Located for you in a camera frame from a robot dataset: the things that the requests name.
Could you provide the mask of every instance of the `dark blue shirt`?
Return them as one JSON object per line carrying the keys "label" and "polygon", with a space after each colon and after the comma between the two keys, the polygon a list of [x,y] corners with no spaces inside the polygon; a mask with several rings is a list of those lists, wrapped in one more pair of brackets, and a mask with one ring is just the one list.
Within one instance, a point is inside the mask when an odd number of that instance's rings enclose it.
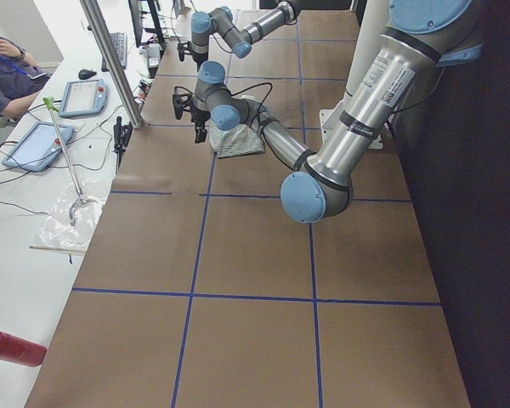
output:
{"label": "dark blue shirt", "polygon": [[12,99],[22,98],[40,91],[49,77],[42,76],[30,79],[42,73],[38,67],[30,66],[25,62],[16,61],[9,57],[0,58],[0,113]]}

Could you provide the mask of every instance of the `keyboard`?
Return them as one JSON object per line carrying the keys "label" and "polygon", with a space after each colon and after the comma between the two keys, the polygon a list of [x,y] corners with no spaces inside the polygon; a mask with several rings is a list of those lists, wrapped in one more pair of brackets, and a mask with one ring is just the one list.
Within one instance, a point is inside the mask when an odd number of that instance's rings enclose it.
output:
{"label": "keyboard", "polygon": [[[111,32],[110,33],[111,43],[116,49],[116,54],[121,62],[122,69],[127,68],[127,53],[128,53],[128,35],[126,32]],[[102,58],[102,72],[109,71],[104,58]]]}

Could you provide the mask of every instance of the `robotic arm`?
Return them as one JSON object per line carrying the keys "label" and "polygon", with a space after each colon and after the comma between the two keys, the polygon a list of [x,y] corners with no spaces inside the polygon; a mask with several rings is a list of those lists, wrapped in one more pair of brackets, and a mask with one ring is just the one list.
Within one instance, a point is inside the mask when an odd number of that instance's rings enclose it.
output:
{"label": "robotic arm", "polygon": [[[189,101],[193,122],[211,117],[225,131],[240,123],[250,126],[294,171],[281,186],[287,214],[301,223],[337,215],[353,196],[351,172],[416,74],[479,56],[479,12],[480,0],[391,0],[382,48],[317,153],[297,142],[259,103],[232,98],[217,62],[201,65]],[[178,113],[177,100],[174,106]]]}
{"label": "robotic arm", "polygon": [[225,40],[233,54],[244,58],[251,52],[254,43],[277,28],[294,23],[300,12],[299,0],[282,1],[277,8],[243,30],[238,30],[232,22],[228,7],[216,8],[211,13],[196,12],[191,19],[191,41],[178,44],[179,59],[183,61],[186,54],[192,55],[200,69],[201,64],[208,60],[209,38],[216,33]]}

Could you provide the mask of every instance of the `white table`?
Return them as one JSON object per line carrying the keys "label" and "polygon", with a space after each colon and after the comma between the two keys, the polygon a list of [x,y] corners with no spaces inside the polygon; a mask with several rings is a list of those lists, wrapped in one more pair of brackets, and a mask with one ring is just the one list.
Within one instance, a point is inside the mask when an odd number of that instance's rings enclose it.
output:
{"label": "white table", "polygon": [[[41,97],[54,96],[61,99],[65,84],[77,80],[77,73],[82,68],[98,72],[94,78],[103,78],[109,86],[109,98],[105,109],[95,117],[79,118],[73,121],[83,125],[75,138],[79,139],[95,128],[87,137],[69,147],[73,163],[86,167],[98,168],[89,171],[76,167],[80,180],[108,180],[108,192],[116,171],[116,154],[113,140],[110,142],[112,128],[117,116],[123,117],[123,124],[128,122],[124,108],[115,89],[110,73],[100,72],[101,56],[91,32],[86,31],[76,38],[79,52],[67,55],[53,74]],[[131,89],[135,89],[140,79],[147,75],[145,59],[138,55],[138,50],[131,47],[127,62],[127,78]],[[49,122],[45,108],[33,111],[39,119]],[[106,118],[109,121],[98,128]],[[25,115],[17,124],[8,140],[20,140],[36,118]],[[4,146],[4,151],[12,147]],[[0,153],[0,170],[3,154]],[[65,166],[62,155],[53,166]],[[0,182],[14,179],[25,171],[9,169],[0,172]],[[50,168],[43,173],[30,173],[25,177],[6,184],[0,184],[0,200],[12,202],[37,212],[48,212],[53,207],[64,188],[71,183],[67,168]],[[48,346],[59,321],[73,281],[82,262],[81,256],[70,257],[66,253],[30,249],[45,216],[30,215],[16,207],[0,204],[0,330]],[[0,408],[17,408],[25,404],[31,388],[36,381],[39,368],[24,367],[0,360]]]}

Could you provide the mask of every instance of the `person's hand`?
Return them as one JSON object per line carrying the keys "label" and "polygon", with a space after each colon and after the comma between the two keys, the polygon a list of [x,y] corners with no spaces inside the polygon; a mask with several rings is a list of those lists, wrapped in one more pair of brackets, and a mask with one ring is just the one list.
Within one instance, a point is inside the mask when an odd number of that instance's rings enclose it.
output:
{"label": "person's hand", "polygon": [[11,42],[0,38],[0,54],[6,57],[19,57],[21,52]]}

